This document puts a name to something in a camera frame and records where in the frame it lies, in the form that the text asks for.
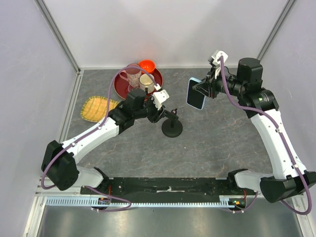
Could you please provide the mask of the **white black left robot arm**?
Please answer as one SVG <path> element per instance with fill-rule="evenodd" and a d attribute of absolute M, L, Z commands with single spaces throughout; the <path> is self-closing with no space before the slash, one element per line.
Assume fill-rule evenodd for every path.
<path fill-rule="evenodd" d="M 61 191 L 72 186 L 91 186 L 97 194 L 108 190 L 107 176 L 99 168 L 84 168 L 78 163 L 89 152 L 105 141 L 118 136 L 134 125 L 135 120 L 147 118 L 151 123 L 159 121 L 165 112 L 163 103 L 169 98 L 161 89 L 147 97 L 141 89 L 134 89 L 127 98 L 107 111 L 105 117 L 80 135 L 59 143 L 52 141 L 47 145 L 41 169 L 41 186 L 48 178 Z"/>

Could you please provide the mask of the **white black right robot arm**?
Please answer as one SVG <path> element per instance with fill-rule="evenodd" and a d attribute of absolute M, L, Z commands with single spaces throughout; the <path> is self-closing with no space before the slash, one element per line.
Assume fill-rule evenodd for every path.
<path fill-rule="evenodd" d="M 255 58 L 242 58 L 236 75 L 225 76 L 224 65 L 212 59 L 211 70 L 203 80 L 190 78 L 187 103 L 201 110 L 206 97 L 216 98 L 225 93 L 230 102 L 244 110 L 259 132 L 270 158 L 273 172 L 263 174 L 239 169 L 228 174 L 227 191 L 238 194 L 243 188 L 259 191 L 274 203 L 306 194 L 316 183 L 316 173 L 308 171 L 298 158 L 282 123 L 279 105 L 274 94 L 262 87 L 263 66 Z"/>

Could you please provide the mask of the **black phone stand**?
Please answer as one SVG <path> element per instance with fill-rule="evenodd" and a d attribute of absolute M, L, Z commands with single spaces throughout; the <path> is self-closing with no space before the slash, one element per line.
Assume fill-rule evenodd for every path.
<path fill-rule="evenodd" d="M 162 123 L 161 130 L 166 137 L 176 138 L 181 135 L 183 125 L 178 120 L 177 108 L 170 111 L 165 110 L 163 116 L 167 119 Z"/>

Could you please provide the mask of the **smartphone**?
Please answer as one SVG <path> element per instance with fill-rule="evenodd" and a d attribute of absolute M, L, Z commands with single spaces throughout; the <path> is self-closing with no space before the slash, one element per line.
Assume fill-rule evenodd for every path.
<path fill-rule="evenodd" d="M 197 110 L 202 110 L 205 104 L 205 95 L 193 89 L 193 86 L 200 82 L 197 78 L 190 78 L 187 88 L 186 103 Z"/>

